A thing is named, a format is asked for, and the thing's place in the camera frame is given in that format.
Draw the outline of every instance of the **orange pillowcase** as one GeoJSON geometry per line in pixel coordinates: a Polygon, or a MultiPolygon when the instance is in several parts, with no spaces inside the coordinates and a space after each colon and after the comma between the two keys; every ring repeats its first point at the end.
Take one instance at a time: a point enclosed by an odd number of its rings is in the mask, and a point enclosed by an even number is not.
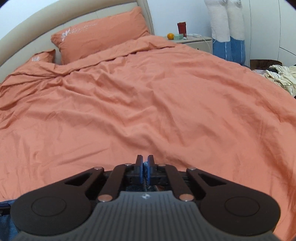
{"type": "Polygon", "coordinates": [[[36,61],[53,63],[54,57],[55,57],[55,49],[50,49],[47,51],[43,51],[43,52],[34,54],[31,58],[29,58],[29,60],[26,63],[24,63],[21,66],[31,64],[32,62],[36,62],[36,61]]]}
{"type": "Polygon", "coordinates": [[[76,24],[52,35],[51,41],[59,48],[62,63],[75,60],[149,35],[141,7],[106,18],[76,24]]]}

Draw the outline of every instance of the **beige headboard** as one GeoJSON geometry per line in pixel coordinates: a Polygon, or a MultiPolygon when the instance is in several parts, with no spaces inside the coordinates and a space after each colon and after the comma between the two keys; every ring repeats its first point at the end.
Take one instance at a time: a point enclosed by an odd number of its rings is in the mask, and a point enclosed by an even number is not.
{"type": "Polygon", "coordinates": [[[0,83],[32,55],[56,49],[55,62],[60,64],[59,49],[50,41],[53,33],[72,25],[142,8],[151,34],[154,34],[147,0],[59,0],[20,23],[0,39],[0,83]]]}

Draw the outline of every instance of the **white nightstand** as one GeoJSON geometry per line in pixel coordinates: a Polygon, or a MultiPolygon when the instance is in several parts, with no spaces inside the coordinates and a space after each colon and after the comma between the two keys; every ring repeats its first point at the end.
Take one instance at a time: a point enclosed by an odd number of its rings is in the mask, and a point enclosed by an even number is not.
{"type": "Polygon", "coordinates": [[[212,38],[209,38],[209,37],[195,38],[192,36],[187,36],[187,39],[170,40],[170,41],[173,41],[179,44],[186,44],[194,49],[199,49],[208,53],[213,53],[213,41],[212,41],[212,38]]]}

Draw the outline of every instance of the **nightstand drawer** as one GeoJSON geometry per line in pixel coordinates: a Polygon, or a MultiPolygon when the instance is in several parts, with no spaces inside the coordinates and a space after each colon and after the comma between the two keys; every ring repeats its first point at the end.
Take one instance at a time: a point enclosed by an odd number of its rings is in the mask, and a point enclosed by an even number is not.
{"type": "Polygon", "coordinates": [[[199,49],[208,53],[213,53],[213,43],[212,41],[200,41],[200,42],[191,42],[185,43],[186,45],[190,46],[194,49],[199,49]]]}

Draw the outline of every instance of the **gray ribbed cover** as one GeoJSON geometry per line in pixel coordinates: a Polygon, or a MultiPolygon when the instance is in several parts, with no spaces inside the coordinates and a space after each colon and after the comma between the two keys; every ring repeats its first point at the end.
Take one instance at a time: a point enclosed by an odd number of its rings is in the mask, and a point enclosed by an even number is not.
{"type": "Polygon", "coordinates": [[[171,191],[124,192],[98,203],[90,218],[75,230],[53,237],[20,233],[14,241],[279,241],[272,232],[254,237],[226,234],[211,226],[192,202],[171,191]]]}

